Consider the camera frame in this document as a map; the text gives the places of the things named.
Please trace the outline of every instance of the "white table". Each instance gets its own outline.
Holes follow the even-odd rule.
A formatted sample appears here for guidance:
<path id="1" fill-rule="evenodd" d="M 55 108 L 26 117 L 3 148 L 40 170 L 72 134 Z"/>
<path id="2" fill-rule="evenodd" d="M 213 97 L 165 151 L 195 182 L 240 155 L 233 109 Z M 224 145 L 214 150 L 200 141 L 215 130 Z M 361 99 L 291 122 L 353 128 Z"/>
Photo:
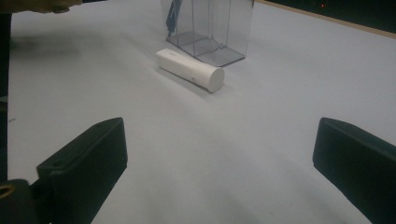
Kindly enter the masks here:
<path id="1" fill-rule="evenodd" d="M 396 144 L 396 40 L 256 4 L 210 94 L 158 68 L 158 0 L 13 18 L 9 178 L 123 117 L 129 164 L 93 223 L 369 223 L 314 167 L 321 117 Z"/>

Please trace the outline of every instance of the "black floor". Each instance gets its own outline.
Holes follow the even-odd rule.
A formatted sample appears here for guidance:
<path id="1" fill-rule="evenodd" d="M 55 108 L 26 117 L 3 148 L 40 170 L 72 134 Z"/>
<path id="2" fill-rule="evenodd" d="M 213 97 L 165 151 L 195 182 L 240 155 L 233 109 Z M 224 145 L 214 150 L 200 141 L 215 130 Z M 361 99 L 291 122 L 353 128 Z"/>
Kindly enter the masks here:
<path id="1" fill-rule="evenodd" d="M 396 34 L 395 0 L 267 0 Z"/>

